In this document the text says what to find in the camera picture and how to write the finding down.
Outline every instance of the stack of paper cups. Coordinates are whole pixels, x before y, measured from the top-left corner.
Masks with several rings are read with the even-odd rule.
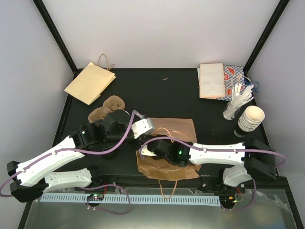
[[[238,120],[234,130],[237,137],[244,137],[247,133],[254,131],[264,120],[265,113],[258,106],[249,106]]]

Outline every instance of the flat paper bag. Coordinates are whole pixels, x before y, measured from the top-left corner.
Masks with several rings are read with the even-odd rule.
[[[90,105],[114,79],[114,73],[90,63],[68,85],[65,92]]]
[[[156,130],[159,127],[166,128],[172,135],[172,137],[179,138],[186,142],[197,142],[195,127],[192,119],[181,118],[151,118]],[[160,129],[152,132],[152,134],[168,135],[168,133]],[[201,165],[178,167],[169,164],[165,159],[154,160],[150,156],[146,156],[144,160],[141,159],[137,152],[137,164],[138,169],[147,178],[158,180],[184,180],[198,178],[197,171],[201,168]]]
[[[224,97],[224,65],[222,63],[200,64],[200,98]]]

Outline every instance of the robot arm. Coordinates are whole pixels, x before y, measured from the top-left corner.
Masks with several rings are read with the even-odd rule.
[[[168,137],[165,140],[158,136],[154,138],[155,141],[148,140],[140,149],[142,156],[152,156],[156,160],[164,158],[170,164],[180,167],[199,164],[228,165],[224,171],[220,171],[222,180],[219,182],[231,187],[251,179],[263,182],[276,180],[275,157],[266,154],[274,150],[256,139],[247,139],[232,145],[187,143],[189,146],[186,146],[179,141],[171,143]],[[249,154],[249,149],[263,150],[266,153]]]
[[[18,173],[10,185],[12,195],[20,202],[28,202],[45,192],[61,188],[92,186],[96,173],[90,169],[84,168],[70,172],[54,172],[54,170],[85,156],[73,149],[90,151],[114,149],[114,146],[118,146],[118,142],[122,142],[123,136],[126,136],[124,142],[140,148],[149,140],[159,137],[149,135],[154,130],[149,118],[142,117],[140,121],[134,122],[132,125],[131,123],[130,117],[125,111],[116,110],[106,115],[104,120],[81,125],[58,145],[36,158],[23,163],[15,161],[8,163],[8,174],[13,176]],[[270,156],[255,157],[246,153],[248,148],[273,151],[259,141],[225,146],[188,144],[195,148],[189,148],[177,141],[171,143],[169,140],[155,140],[144,146],[142,154],[152,156],[154,159],[164,158],[169,163],[180,167],[208,163],[229,165],[224,171],[220,171],[222,180],[217,183],[231,187],[252,178],[267,182],[275,181],[274,157],[273,160],[269,160]],[[57,151],[63,148],[71,150]],[[200,150],[205,148],[214,150],[213,152]],[[238,150],[238,152],[221,151],[225,149]]]
[[[104,120],[81,125],[58,145],[29,161],[8,163],[7,169],[10,176],[19,173],[10,185],[12,195],[20,202],[28,202],[40,197],[43,193],[57,189],[87,187],[92,183],[92,174],[86,168],[69,172],[53,172],[73,160],[84,157],[85,154],[73,150],[58,153],[56,151],[63,148],[93,151],[112,148],[122,138],[129,119],[126,112],[118,110],[108,114]],[[153,130],[151,120],[144,118],[132,124],[125,141],[138,144],[139,136],[149,134]]]

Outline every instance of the black tabletop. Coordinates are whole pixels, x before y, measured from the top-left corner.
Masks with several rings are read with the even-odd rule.
[[[243,141],[233,133],[238,118],[228,121],[222,115],[226,101],[199,98],[197,69],[113,69],[112,72],[117,78],[91,105],[73,98],[61,139],[81,124],[87,123],[89,113],[101,107],[108,97],[117,95],[124,100],[125,110],[129,113],[135,109],[148,117],[193,119],[198,143],[217,145]],[[248,105],[242,107],[238,117]],[[262,125],[247,137],[267,143]],[[71,171],[88,166],[97,166],[105,175],[145,178],[138,171],[135,152],[126,145],[120,147],[118,155],[112,160],[87,155],[58,171]],[[217,176],[219,170],[224,167],[226,166],[203,165],[199,174]]]

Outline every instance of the brown paper bag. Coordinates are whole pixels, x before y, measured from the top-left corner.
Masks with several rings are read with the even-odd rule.
[[[92,111],[88,116],[89,123],[93,123],[98,119],[104,119],[108,113],[111,113],[115,110],[124,110],[125,103],[124,101],[116,96],[110,96],[108,99],[105,100],[102,107],[96,108]]]
[[[166,128],[172,137],[179,138],[186,142],[197,142],[195,127],[192,119],[181,118],[151,118],[156,130],[160,127]],[[152,134],[168,135],[167,131],[160,129]],[[147,178],[158,180],[177,181],[184,179],[198,178],[197,171],[201,165],[178,167],[169,164],[165,159],[154,160],[150,156],[141,159],[137,152],[138,169]]]
[[[114,73],[89,63],[64,91],[90,105],[114,79]]]

